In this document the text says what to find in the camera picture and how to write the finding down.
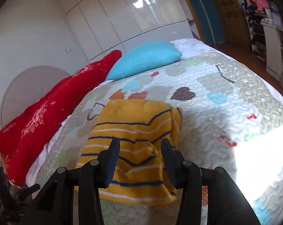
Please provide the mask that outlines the turquoise knitted pillow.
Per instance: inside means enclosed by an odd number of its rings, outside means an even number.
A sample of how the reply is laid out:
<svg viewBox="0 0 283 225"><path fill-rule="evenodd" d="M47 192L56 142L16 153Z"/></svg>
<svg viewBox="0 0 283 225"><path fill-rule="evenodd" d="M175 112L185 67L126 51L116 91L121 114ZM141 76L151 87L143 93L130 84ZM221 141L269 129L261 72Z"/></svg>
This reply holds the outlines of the turquoise knitted pillow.
<svg viewBox="0 0 283 225"><path fill-rule="evenodd" d="M149 42L124 54L109 71L107 80L124 79L177 62L182 56L171 42Z"/></svg>

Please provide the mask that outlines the purple square clock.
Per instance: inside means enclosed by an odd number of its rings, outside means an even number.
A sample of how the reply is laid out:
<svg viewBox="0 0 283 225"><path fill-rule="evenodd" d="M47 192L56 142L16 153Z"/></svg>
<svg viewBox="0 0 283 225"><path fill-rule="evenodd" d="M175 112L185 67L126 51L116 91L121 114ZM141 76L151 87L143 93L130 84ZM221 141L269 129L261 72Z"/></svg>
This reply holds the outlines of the purple square clock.
<svg viewBox="0 0 283 225"><path fill-rule="evenodd" d="M272 15L272 25L283 27L281 15L275 12L271 12Z"/></svg>

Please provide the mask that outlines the teal door curtain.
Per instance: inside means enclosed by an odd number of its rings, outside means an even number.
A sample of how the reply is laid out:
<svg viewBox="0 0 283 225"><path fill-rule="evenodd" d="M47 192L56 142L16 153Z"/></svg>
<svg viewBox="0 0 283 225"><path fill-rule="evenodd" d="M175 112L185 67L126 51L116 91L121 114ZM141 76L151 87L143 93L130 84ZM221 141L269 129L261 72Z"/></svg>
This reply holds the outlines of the teal door curtain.
<svg viewBox="0 0 283 225"><path fill-rule="evenodd" d="M189 2L198 21L198 31L204 43L224 43L225 32L214 0L189 0Z"/></svg>

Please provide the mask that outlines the white glossy wardrobe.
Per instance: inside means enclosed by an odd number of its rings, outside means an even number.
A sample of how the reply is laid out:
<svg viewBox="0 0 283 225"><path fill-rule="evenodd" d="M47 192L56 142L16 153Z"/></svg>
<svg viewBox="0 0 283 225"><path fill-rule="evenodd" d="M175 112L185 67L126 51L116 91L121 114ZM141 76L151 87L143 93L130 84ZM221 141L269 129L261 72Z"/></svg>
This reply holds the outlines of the white glossy wardrobe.
<svg viewBox="0 0 283 225"><path fill-rule="evenodd" d="M58 0L91 62L113 50L127 53L153 41L192 38L179 0Z"/></svg>

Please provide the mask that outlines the white wall socket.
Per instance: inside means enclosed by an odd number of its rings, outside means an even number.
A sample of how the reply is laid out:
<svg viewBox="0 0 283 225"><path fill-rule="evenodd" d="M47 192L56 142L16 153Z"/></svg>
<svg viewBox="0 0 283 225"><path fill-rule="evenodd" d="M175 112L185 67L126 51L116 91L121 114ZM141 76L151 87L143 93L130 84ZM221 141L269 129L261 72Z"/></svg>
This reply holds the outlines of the white wall socket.
<svg viewBox="0 0 283 225"><path fill-rule="evenodd" d="M65 50L64 50L65 54L67 54L67 53L69 53L69 52L71 52L71 51L72 51L71 48L68 48L68 49L65 49Z"/></svg>

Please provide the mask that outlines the pink clothes pile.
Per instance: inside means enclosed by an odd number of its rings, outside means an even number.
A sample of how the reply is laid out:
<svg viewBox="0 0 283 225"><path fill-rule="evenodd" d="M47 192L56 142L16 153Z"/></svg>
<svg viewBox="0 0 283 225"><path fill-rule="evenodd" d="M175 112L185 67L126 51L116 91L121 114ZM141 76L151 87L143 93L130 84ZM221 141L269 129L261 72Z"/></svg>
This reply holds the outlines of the pink clothes pile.
<svg viewBox="0 0 283 225"><path fill-rule="evenodd" d="M267 0L252 0L257 5L257 10L263 11L264 9L269 9L269 3Z"/></svg>

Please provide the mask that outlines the white shelf unit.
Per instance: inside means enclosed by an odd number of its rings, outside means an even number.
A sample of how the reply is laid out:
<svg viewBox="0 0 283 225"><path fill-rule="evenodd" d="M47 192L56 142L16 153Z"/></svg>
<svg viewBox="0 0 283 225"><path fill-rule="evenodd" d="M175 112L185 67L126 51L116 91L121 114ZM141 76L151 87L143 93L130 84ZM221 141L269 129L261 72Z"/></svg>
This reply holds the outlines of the white shelf unit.
<svg viewBox="0 0 283 225"><path fill-rule="evenodd" d="M272 25L271 10L246 10L252 54L266 63L266 71L283 88L283 27Z"/></svg>

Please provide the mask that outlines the yellow striped sweater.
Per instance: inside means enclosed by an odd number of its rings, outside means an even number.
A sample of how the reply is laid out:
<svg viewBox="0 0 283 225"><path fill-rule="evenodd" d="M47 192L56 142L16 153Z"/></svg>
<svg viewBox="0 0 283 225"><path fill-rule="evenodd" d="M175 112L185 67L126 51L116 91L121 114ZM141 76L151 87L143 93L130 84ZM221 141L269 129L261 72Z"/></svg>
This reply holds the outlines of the yellow striped sweater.
<svg viewBox="0 0 283 225"><path fill-rule="evenodd" d="M176 200L169 181L161 141L179 145L183 110L157 100L111 100L96 118L77 168L98 157L113 138L120 141L111 184L100 198L133 205L166 205Z"/></svg>

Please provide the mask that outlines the red patterned duvet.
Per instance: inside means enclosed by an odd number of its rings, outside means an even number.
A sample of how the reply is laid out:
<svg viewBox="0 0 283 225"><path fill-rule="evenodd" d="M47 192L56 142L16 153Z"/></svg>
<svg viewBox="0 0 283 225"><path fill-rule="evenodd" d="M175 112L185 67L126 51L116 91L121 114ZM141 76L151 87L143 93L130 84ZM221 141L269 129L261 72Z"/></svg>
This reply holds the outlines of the red patterned duvet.
<svg viewBox="0 0 283 225"><path fill-rule="evenodd" d="M121 56L121 51L114 50L63 79L0 130L0 153L12 184L25 184L26 175L44 145L84 96L106 79Z"/></svg>

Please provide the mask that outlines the white round headboard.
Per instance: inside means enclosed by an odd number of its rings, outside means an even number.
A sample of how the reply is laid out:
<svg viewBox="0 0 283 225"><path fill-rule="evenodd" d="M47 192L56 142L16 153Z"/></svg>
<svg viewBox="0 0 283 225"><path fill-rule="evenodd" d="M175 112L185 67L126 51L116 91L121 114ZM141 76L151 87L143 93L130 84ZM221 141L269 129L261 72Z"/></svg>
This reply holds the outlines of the white round headboard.
<svg viewBox="0 0 283 225"><path fill-rule="evenodd" d="M70 76L66 71L52 66L31 67L17 75L6 89L0 110L3 128L32 104L38 102L61 80Z"/></svg>

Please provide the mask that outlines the brown wooden door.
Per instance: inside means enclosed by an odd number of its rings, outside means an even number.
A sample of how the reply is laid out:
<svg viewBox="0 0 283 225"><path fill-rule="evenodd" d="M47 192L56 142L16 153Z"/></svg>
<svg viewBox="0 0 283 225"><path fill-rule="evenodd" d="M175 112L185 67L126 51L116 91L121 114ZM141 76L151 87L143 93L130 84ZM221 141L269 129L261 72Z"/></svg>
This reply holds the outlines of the brown wooden door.
<svg viewBox="0 0 283 225"><path fill-rule="evenodd" d="M226 42L250 51L250 34L238 0L214 0L225 32Z"/></svg>

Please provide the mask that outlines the patchwork quilted bedspread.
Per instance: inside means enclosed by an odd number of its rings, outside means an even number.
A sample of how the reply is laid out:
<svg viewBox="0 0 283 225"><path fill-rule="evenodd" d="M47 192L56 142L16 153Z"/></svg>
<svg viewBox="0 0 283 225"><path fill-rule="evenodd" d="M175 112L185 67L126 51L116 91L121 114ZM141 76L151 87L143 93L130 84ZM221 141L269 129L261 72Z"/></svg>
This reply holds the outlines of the patchwork quilted bedspread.
<svg viewBox="0 0 283 225"><path fill-rule="evenodd" d="M261 224L283 221L283 97L242 63L196 39L174 42L178 62L89 92L45 145L26 176L44 184L74 168L104 105L114 99L164 101L183 111L179 149L204 168L224 167Z"/></svg>

